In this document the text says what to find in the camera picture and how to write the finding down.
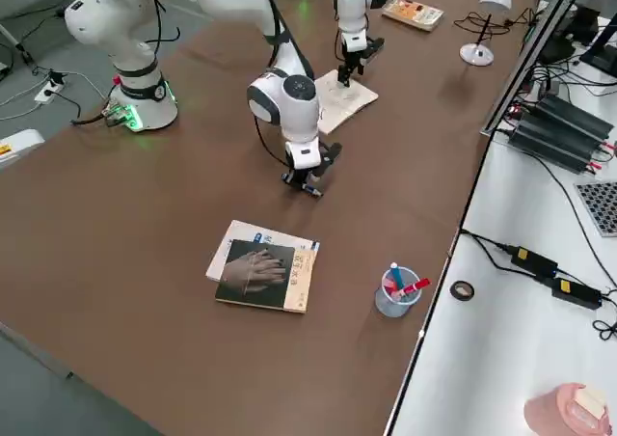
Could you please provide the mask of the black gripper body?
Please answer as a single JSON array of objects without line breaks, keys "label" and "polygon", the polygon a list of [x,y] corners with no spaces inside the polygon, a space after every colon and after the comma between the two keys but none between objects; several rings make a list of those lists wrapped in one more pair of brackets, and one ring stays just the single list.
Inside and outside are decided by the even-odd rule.
[{"label": "black gripper body", "polygon": [[384,39],[368,39],[365,49],[351,51],[348,49],[348,45],[343,42],[341,49],[345,64],[347,66],[366,66],[383,49],[384,44]]},{"label": "black gripper body", "polygon": [[285,183],[305,183],[310,180],[318,180],[324,174],[321,166],[310,169],[290,169],[287,173],[283,174],[283,181]]}]

